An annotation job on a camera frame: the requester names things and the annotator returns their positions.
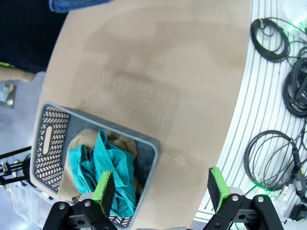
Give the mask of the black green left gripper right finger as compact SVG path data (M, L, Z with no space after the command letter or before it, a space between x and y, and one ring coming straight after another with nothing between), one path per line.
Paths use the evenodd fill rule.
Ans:
M205 230L229 230L234 223L243 223L247 230L282 230L283 225L267 195L248 199L230 193L218 167L209 169L207 190L215 214L205 225Z

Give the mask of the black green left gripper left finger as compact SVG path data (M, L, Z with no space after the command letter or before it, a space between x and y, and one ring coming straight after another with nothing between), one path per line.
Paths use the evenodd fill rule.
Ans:
M109 219L115 191L113 173L103 172L93 193L84 194L74 205L64 201L54 203L43 229L116 230Z

